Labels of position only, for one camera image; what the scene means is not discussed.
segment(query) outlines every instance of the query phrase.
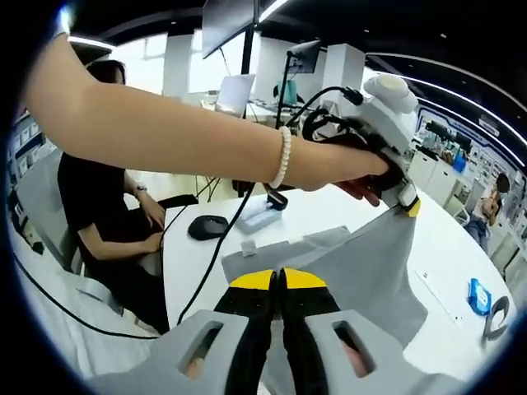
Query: window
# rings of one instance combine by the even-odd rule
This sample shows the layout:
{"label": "window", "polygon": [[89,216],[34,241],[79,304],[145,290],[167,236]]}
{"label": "window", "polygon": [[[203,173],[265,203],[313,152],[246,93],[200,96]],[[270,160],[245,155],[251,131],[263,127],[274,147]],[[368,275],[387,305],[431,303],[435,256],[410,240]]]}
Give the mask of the window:
{"label": "window", "polygon": [[126,85],[161,94],[167,36],[154,35],[117,47],[108,58],[126,67]]}
{"label": "window", "polygon": [[[241,72],[241,59],[244,51],[245,34],[237,35],[207,59],[202,56],[202,31],[196,30],[192,38],[189,63],[189,93],[219,90],[224,77]],[[250,73],[255,74],[260,52],[260,35],[255,33],[250,59]]]}

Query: blue package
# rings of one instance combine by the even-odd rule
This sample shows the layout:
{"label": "blue package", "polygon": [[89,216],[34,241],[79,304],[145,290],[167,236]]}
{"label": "blue package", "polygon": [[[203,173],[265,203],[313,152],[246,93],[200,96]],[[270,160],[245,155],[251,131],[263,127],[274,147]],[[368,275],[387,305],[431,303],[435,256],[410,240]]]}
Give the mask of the blue package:
{"label": "blue package", "polygon": [[475,278],[470,279],[468,302],[472,310],[478,315],[488,315],[491,312],[491,293]]}

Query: computer mouse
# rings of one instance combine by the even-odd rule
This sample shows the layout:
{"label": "computer mouse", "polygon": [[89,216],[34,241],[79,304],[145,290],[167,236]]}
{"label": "computer mouse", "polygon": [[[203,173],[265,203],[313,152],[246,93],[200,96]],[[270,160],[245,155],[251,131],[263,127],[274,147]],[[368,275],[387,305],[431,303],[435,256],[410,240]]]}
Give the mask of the computer mouse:
{"label": "computer mouse", "polygon": [[215,239],[225,233],[229,222],[222,216],[199,216],[189,226],[189,236],[203,241]]}

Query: laptop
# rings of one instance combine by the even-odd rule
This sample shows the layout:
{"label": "laptop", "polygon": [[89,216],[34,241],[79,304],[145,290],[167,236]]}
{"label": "laptop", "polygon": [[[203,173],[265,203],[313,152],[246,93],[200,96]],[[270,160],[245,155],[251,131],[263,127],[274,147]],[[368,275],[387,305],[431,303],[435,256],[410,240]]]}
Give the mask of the laptop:
{"label": "laptop", "polygon": [[245,108],[249,103],[254,77],[254,74],[244,74],[223,78],[214,111],[237,118],[243,117]]}

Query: gray cloth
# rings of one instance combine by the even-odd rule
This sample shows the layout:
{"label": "gray cloth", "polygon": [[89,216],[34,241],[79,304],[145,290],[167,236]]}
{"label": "gray cloth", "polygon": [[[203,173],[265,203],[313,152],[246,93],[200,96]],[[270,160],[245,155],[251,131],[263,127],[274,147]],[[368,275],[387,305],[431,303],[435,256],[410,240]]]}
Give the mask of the gray cloth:
{"label": "gray cloth", "polygon": [[[326,282],[340,309],[355,309],[406,347],[427,318],[427,310],[408,283],[406,263],[414,228],[414,218],[392,209],[352,235],[341,227],[306,236],[298,243],[262,247],[247,258],[234,253],[222,259],[223,270],[229,282],[269,268],[311,272]],[[273,322],[262,379],[268,388],[289,394],[294,393],[294,385],[282,330],[282,321]]]}

